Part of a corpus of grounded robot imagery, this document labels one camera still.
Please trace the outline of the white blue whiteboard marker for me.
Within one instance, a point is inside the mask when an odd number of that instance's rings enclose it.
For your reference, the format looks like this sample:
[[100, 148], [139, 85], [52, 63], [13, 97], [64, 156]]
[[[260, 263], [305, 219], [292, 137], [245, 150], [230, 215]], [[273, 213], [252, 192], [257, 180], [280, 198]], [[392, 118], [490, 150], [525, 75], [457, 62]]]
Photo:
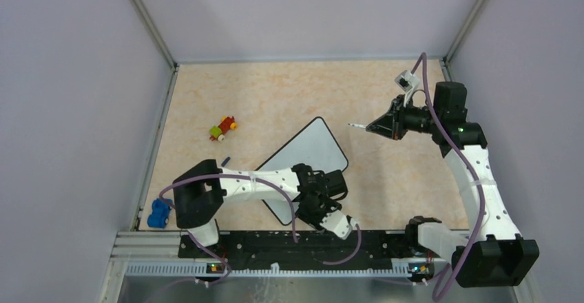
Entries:
[[363, 124], [348, 123], [348, 126], [354, 127], [354, 128], [358, 128], [358, 129], [366, 130], [366, 125], [363, 125]]

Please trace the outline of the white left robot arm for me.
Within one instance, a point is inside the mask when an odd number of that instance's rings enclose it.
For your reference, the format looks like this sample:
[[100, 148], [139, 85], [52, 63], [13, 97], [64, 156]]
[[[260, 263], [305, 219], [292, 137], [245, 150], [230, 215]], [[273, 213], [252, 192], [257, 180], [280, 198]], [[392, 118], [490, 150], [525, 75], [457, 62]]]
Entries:
[[250, 200], [283, 202], [286, 211], [319, 232], [345, 240], [356, 229], [355, 218], [342, 212], [337, 195], [348, 192], [340, 170], [329, 173], [304, 163], [273, 171], [236, 171], [216, 160], [199, 162], [177, 177], [173, 191], [176, 226], [195, 236], [195, 249], [205, 257], [218, 253], [215, 215], [227, 203]]

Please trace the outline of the black framed whiteboard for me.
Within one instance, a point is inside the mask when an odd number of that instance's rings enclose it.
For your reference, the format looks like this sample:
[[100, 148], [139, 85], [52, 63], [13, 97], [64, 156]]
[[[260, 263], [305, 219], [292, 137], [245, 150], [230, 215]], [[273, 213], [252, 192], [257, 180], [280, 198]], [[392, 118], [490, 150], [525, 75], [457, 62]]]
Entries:
[[[348, 158], [322, 117], [315, 117], [305, 125], [255, 171], [281, 170], [300, 163], [325, 174], [344, 171], [348, 167]], [[276, 197], [263, 202], [280, 224], [290, 225], [292, 213], [289, 203], [279, 193]]]

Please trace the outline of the blue marker cap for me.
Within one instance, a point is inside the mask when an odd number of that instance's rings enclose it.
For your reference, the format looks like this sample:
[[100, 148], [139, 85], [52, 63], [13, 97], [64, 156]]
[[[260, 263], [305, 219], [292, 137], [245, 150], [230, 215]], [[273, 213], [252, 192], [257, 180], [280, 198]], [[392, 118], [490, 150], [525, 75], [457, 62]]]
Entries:
[[231, 160], [230, 156], [227, 156], [222, 162], [221, 162], [221, 167], [225, 167], [229, 161]]

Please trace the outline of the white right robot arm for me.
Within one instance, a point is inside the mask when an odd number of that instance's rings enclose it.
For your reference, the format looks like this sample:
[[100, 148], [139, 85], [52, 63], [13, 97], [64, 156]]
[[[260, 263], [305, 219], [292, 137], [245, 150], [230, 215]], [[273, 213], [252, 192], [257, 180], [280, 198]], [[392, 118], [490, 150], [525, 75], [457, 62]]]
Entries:
[[455, 178], [470, 230], [464, 238], [436, 218], [415, 216], [406, 225], [405, 250], [413, 256], [436, 253], [456, 271], [463, 288], [520, 285], [539, 257], [539, 246], [523, 237], [502, 201], [486, 136], [480, 124], [467, 120], [465, 85], [438, 82], [432, 107], [416, 107], [415, 86], [405, 79], [397, 84], [404, 93], [366, 131], [392, 140], [409, 131], [430, 134]]

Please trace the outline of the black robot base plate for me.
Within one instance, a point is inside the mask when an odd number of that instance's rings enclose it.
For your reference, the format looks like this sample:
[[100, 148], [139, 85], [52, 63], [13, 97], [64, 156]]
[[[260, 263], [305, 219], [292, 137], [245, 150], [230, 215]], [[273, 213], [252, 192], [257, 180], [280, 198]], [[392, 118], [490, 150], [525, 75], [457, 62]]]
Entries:
[[299, 231], [293, 238], [291, 231], [221, 231], [217, 243], [201, 248], [189, 234], [180, 236], [180, 258], [203, 258], [209, 250], [220, 258], [235, 258], [236, 254], [257, 256], [259, 253], [306, 253], [319, 260], [331, 257], [345, 258], [358, 248], [366, 257], [373, 258], [436, 258], [427, 248], [415, 246], [404, 231], [361, 230], [361, 238], [354, 231], [346, 239], [332, 233]]

